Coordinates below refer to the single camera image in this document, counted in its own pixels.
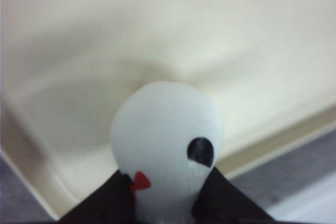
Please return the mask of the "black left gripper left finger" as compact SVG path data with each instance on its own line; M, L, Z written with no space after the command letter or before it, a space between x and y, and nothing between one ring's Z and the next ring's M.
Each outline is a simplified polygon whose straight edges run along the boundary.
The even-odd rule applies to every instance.
M120 171L59 219L59 223L136 223L132 180Z

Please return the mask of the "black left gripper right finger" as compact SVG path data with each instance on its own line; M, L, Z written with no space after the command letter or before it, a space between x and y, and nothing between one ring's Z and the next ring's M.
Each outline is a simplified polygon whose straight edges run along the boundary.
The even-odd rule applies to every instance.
M277 223L215 167L193 208L196 223Z

